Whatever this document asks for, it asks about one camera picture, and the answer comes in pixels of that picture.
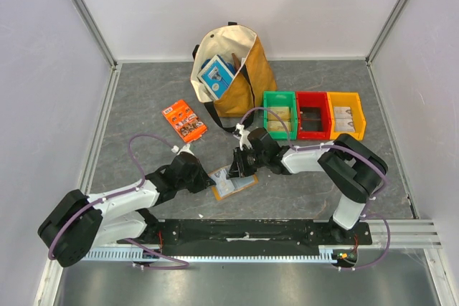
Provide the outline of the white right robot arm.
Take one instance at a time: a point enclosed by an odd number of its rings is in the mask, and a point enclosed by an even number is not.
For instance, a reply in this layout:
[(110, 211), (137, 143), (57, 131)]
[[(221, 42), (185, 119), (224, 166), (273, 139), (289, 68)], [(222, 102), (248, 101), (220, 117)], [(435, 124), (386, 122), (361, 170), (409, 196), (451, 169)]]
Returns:
[(264, 128), (248, 131), (237, 125), (239, 145), (227, 178), (245, 178), (260, 168), (278, 175), (324, 172), (341, 192), (328, 226), (330, 239), (345, 244), (354, 236), (354, 226), (364, 214), (367, 202), (387, 182), (387, 164), (349, 134), (337, 139), (300, 147), (280, 145)]

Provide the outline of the silver VIP card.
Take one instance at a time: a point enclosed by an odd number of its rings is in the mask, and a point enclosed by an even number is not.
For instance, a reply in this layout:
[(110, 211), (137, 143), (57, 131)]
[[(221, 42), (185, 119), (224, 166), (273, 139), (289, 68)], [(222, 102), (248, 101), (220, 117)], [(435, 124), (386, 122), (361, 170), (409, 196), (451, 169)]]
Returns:
[(215, 182), (212, 187), (214, 196), (217, 200), (228, 197), (231, 193), (234, 193), (236, 188), (231, 179), (228, 179), (227, 174), (229, 167), (225, 166), (210, 174), (210, 178)]

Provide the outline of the mustard leather card holder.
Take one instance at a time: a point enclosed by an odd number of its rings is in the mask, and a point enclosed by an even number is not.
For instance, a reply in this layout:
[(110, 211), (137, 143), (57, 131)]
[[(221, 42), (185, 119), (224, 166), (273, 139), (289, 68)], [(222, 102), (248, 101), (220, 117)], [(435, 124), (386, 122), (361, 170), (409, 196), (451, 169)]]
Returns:
[(258, 179), (257, 179), (256, 175), (249, 176), (249, 177), (242, 177), (242, 178), (229, 178), (228, 177), (228, 179), (232, 180), (232, 182), (233, 182), (233, 184), (235, 185), (235, 188), (236, 188), (235, 192), (231, 193), (229, 196), (231, 196), (231, 195), (233, 195), (235, 193), (238, 193), (241, 190), (244, 190), (246, 188), (254, 186), (255, 184), (258, 183)]

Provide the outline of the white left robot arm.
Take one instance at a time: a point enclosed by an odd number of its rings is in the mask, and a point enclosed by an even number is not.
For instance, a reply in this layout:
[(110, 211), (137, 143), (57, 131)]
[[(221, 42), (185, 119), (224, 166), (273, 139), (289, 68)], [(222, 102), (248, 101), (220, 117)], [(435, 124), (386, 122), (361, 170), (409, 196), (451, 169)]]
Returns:
[(158, 234), (151, 207), (172, 200), (178, 191), (199, 193), (214, 184), (196, 156), (180, 152), (170, 164), (125, 188), (89, 196), (79, 189), (68, 192), (37, 234), (49, 259), (70, 267), (104, 244), (124, 239), (151, 243)]

